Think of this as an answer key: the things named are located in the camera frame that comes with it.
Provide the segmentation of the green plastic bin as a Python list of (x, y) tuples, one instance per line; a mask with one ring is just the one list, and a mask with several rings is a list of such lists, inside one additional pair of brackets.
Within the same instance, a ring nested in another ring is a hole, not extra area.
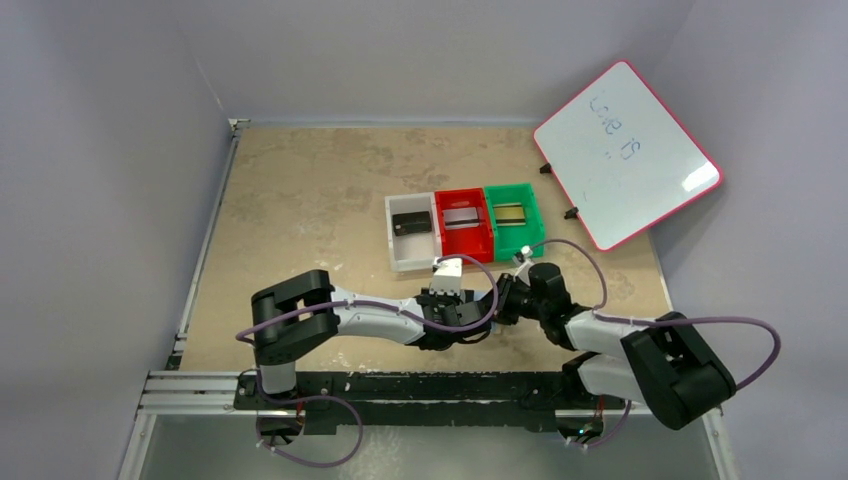
[(494, 259), (510, 261), (524, 246), (546, 238), (546, 228), (531, 184), (493, 185), (483, 188), (492, 219)]

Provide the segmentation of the silver credit card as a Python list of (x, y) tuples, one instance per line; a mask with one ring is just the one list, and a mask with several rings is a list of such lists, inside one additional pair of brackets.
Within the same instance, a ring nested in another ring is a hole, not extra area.
[(451, 208), (442, 211), (446, 230), (458, 230), (478, 227), (481, 223), (476, 207)]

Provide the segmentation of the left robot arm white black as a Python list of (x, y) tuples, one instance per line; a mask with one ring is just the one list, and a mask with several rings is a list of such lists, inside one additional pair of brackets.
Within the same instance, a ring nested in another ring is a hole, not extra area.
[(270, 395), (297, 389), (296, 362), (336, 336), (388, 340), (442, 351), (488, 331), (502, 299), (497, 283), (484, 295), (423, 289), (392, 300), (356, 294), (314, 269), (254, 293), (253, 325), (236, 339), (254, 352), (260, 385)]

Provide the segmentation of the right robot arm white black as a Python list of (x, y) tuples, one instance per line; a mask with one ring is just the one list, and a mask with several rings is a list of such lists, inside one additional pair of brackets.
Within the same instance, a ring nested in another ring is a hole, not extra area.
[(489, 297), (497, 302), (495, 322), (535, 320), (552, 344), (580, 353), (564, 370), (582, 390), (641, 403), (672, 430), (738, 390), (729, 369), (683, 314), (615, 322), (573, 301), (552, 263), (534, 264), (521, 276), (501, 275)]

